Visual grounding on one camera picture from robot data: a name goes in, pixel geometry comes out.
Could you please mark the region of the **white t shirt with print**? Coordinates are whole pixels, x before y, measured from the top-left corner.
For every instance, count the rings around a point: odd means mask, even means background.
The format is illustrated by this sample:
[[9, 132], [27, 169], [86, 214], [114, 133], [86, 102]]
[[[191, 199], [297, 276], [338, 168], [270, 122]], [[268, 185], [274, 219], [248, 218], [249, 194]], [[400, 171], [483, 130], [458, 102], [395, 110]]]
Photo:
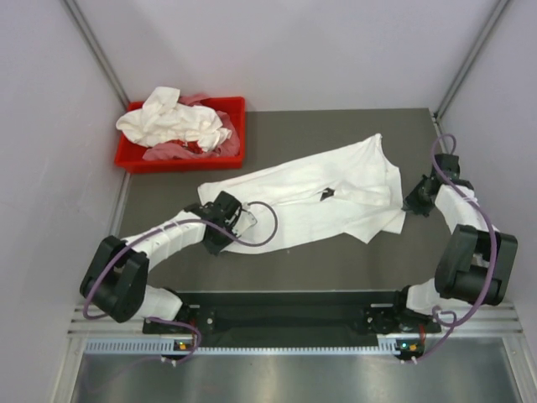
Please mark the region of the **white t shirt with print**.
[[199, 186], [202, 203], [224, 191], [252, 203], [258, 222], [245, 244], [227, 251], [264, 254], [348, 234], [369, 243], [378, 233], [401, 233], [405, 213], [399, 168], [377, 133], [355, 144]]

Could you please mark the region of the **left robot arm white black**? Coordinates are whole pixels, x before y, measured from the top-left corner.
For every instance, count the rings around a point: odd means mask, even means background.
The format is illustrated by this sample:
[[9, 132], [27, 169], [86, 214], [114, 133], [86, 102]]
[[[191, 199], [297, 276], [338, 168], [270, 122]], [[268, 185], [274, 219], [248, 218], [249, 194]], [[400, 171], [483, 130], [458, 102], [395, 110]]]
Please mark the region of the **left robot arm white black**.
[[217, 255], [256, 223], [246, 205], [222, 191], [215, 201], [193, 203], [139, 235], [108, 236], [81, 282], [81, 295], [118, 323], [156, 317], [171, 332], [183, 332], [190, 325], [189, 311], [174, 292], [148, 285], [149, 271], [197, 243]]

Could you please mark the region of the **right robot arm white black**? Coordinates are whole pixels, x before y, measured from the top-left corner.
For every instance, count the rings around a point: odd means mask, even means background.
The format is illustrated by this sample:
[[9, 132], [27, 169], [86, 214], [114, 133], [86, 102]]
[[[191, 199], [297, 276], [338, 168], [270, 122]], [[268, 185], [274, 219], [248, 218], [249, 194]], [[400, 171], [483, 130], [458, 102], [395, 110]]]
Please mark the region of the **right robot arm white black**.
[[472, 184], [460, 178], [459, 157], [435, 154], [429, 175], [405, 197], [403, 210], [427, 217], [433, 209], [443, 215], [451, 237], [433, 278], [404, 287], [392, 310], [393, 325], [401, 332], [428, 326], [425, 312], [446, 300], [475, 305], [481, 292], [484, 306], [503, 302], [518, 251], [515, 236], [490, 233]]

